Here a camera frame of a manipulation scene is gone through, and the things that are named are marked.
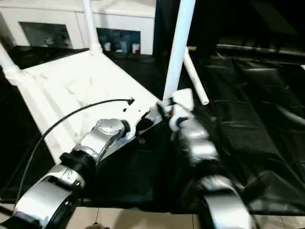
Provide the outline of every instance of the black tarp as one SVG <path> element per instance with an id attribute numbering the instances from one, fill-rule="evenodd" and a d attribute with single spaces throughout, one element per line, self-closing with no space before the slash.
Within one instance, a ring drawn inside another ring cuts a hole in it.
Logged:
<path id="1" fill-rule="evenodd" d="M 24 68 L 69 52 L 16 47 L 11 55 Z M 109 57 L 162 97 L 167 63 L 164 58 L 120 54 Z M 194 63 L 210 99 L 203 106 L 194 94 L 194 113 L 209 131 L 249 209 L 257 214 L 305 215 L 305 71 L 297 65 L 231 59 L 197 59 Z M 39 133 L 16 88 L 3 78 L 0 86 L 1 127 L 7 133 L 1 141 L 3 190 L 10 175 L 5 171 L 13 171 L 20 155 Z M 183 70 L 179 88 L 185 87 L 192 84 Z M 103 161 L 82 204 L 196 213 L 196 182 L 190 177 L 191 185 L 175 188 L 179 187 L 175 184 L 179 180 L 175 171 L 184 167 L 180 166 L 169 135 L 167 124 L 162 123 L 144 134 L 145 144 L 134 141 Z M 51 157 L 42 147 L 30 170 L 27 187 L 51 166 Z M 22 170 L 2 198 L 16 195 L 20 174 Z"/>

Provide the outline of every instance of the white cabinet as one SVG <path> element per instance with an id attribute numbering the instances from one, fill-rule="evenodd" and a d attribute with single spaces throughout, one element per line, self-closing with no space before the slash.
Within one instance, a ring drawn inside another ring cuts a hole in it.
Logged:
<path id="1" fill-rule="evenodd" d="M 93 0 L 91 4 L 100 42 L 107 43 L 104 47 L 111 51 L 132 47 L 152 54 L 156 0 Z M 0 13 L 17 45 L 89 47 L 82 0 L 0 0 Z"/>
<path id="2" fill-rule="evenodd" d="M 55 40 L 58 34 L 67 33 L 68 37 L 63 38 L 63 41 L 69 39 L 70 43 L 67 45 L 74 49 L 84 47 L 74 12 L 21 8 L 0 8 L 0 12 L 17 45 L 42 46 L 42 43 L 48 45 L 56 42 L 50 39 Z M 58 34 L 54 35 L 54 31 L 50 31 L 52 24 L 53 30 L 59 27 L 58 30 L 62 31 L 57 31 Z"/>

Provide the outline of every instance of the white platform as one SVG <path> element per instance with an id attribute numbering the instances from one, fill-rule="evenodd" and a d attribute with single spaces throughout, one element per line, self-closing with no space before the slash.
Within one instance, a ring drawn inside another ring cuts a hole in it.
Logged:
<path id="1" fill-rule="evenodd" d="M 23 71 L 17 80 L 25 103 L 37 126 L 44 133 L 68 113 L 99 101 L 135 99 L 149 109 L 158 99 L 104 54 L 90 51 L 37 65 Z M 101 118 L 124 119 L 126 102 L 90 108 L 56 127 L 46 143 L 56 163 L 63 152 L 70 152 L 78 140 Z"/>

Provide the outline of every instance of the floor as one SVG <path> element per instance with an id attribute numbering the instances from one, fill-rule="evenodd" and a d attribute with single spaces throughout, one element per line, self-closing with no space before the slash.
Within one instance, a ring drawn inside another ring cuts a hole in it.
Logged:
<path id="1" fill-rule="evenodd" d="M 13 209 L 13 205 L 1 204 L 1 206 Z M 305 228 L 305 217 L 255 217 L 261 229 Z M 8 218 L 0 214 L 0 222 Z M 95 222 L 110 229 L 200 229 L 196 215 L 172 215 L 117 208 L 77 208 L 67 229 L 85 229 Z"/>

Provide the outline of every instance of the black cable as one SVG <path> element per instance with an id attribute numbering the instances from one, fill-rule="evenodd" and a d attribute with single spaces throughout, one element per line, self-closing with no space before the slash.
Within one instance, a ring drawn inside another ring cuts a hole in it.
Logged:
<path id="1" fill-rule="evenodd" d="M 97 103 L 93 103 L 93 104 L 90 104 L 90 105 L 87 105 L 87 106 L 84 106 L 84 107 L 81 107 L 71 113 L 69 113 L 68 115 L 64 116 L 62 119 L 60 119 L 59 121 L 57 121 L 54 125 L 52 125 L 41 137 L 40 139 L 38 140 L 38 142 L 36 143 L 33 151 L 31 152 L 31 155 L 30 155 L 30 158 L 28 160 L 28 163 L 24 169 L 24 173 L 22 175 L 22 179 L 21 179 L 21 182 L 20 182 L 20 185 L 19 185 L 19 189 L 18 189 L 18 193 L 17 193 L 17 198 L 16 198 L 16 203 L 15 205 L 17 204 L 17 202 L 19 201 L 20 199 L 20 196 L 21 196 L 21 192 L 22 192 L 22 188 L 23 188 L 23 184 L 25 182 L 25 178 L 26 178 L 26 175 L 28 173 L 28 170 L 29 170 L 29 167 L 30 167 L 30 164 L 33 160 L 33 157 L 34 157 L 34 154 L 38 148 L 38 146 L 42 143 L 42 141 L 44 140 L 44 138 L 56 127 L 58 126 L 60 123 L 62 123 L 64 120 L 66 120 L 67 118 L 71 117 L 72 115 L 82 111 L 82 110 L 85 110 L 85 109 L 88 109 L 90 107 L 93 107 L 93 106 L 97 106 L 97 105 L 100 105 L 100 104 L 105 104 L 105 103 L 110 103 L 110 102 L 117 102 L 117 101 L 126 101 L 128 102 L 128 104 L 132 104 L 134 102 L 133 99 L 111 99 L 111 100 L 105 100 L 105 101 L 100 101 L 100 102 L 97 102 Z"/>

